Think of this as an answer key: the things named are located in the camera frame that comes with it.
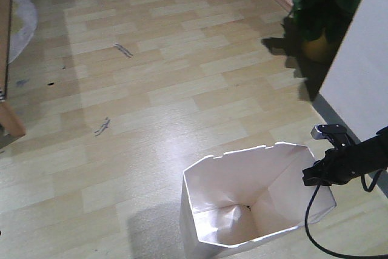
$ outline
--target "white wall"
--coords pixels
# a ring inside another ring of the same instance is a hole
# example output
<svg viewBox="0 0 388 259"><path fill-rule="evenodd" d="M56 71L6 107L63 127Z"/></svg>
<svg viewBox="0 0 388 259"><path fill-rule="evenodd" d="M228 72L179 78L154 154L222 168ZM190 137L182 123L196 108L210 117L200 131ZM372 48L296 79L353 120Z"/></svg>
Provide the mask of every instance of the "white wall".
<svg viewBox="0 0 388 259"><path fill-rule="evenodd" d="M362 0L319 91L361 140L388 125L388 0Z"/></svg>

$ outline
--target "yellow pot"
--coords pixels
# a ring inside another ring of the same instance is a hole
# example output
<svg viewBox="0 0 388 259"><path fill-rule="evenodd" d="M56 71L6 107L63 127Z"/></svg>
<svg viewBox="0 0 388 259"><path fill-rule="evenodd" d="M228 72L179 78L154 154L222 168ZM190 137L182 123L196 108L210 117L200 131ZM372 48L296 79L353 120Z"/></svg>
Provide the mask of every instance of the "yellow pot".
<svg viewBox="0 0 388 259"><path fill-rule="evenodd" d="M328 43L325 33L314 41L303 41L302 52L310 60L330 65L340 47L341 40Z"/></svg>

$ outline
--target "potted plant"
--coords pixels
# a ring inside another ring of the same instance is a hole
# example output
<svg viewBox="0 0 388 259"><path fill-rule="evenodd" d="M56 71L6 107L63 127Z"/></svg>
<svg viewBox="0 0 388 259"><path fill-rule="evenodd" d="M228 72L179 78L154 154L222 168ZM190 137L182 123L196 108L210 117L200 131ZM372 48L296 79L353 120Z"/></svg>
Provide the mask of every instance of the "potted plant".
<svg viewBox="0 0 388 259"><path fill-rule="evenodd" d="M303 39L302 51L331 63L360 0L293 0L290 12Z"/></svg>

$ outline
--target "wooden table leg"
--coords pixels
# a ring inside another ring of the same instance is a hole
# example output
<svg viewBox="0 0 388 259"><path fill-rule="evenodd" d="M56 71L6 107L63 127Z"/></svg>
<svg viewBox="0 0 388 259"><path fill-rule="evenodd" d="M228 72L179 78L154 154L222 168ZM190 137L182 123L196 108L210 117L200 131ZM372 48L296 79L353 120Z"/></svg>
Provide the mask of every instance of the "wooden table leg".
<svg viewBox="0 0 388 259"><path fill-rule="evenodd" d="M0 124L15 137L25 135L25 127L7 101L0 102Z"/></svg>

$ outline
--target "black mark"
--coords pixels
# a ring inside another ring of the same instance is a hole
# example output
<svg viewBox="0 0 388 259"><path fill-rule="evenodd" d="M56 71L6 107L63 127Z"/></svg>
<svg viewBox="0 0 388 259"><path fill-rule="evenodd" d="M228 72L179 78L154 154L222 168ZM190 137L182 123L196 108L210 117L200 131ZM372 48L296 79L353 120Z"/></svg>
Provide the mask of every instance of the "black mark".
<svg viewBox="0 0 388 259"><path fill-rule="evenodd" d="M22 80L19 80L16 82L16 87L23 87L24 84L26 84L27 82L29 82L30 80L29 79L22 79Z"/></svg>
<svg viewBox="0 0 388 259"><path fill-rule="evenodd" d="M110 123L110 119L107 117L105 119L105 122L101 125L101 127L99 127L97 131L95 131L95 136L100 136L100 134L102 134L102 132L108 128L109 123Z"/></svg>
<svg viewBox="0 0 388 259"><path fill-rule="evenodd" d="M128 51L126 48L124 48L122 45L120 44L115 44L114 45L115 48L117 48L121 53L123 53L125 56L127 56L128 58L131 58L133 56L133 54L131 54L130 51Z"/></svg>

